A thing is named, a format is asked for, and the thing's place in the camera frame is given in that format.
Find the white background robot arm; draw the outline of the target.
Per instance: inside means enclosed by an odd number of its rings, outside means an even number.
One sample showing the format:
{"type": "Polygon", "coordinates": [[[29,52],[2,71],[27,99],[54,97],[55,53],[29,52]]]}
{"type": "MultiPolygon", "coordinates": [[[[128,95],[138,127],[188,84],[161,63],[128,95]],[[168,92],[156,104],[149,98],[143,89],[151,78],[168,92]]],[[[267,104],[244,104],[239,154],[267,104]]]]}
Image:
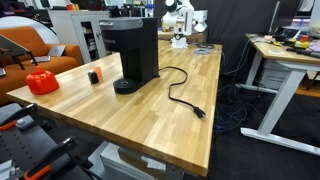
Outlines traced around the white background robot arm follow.
{"type": "Polygon", "coordinates": [[[193,31],[204,32],[207,28],[208,11],[195,10],[190,0],[165,0],[165,10],[162,22],[174,29],[173,48],[187,48],[187,36],[193,31]]]}

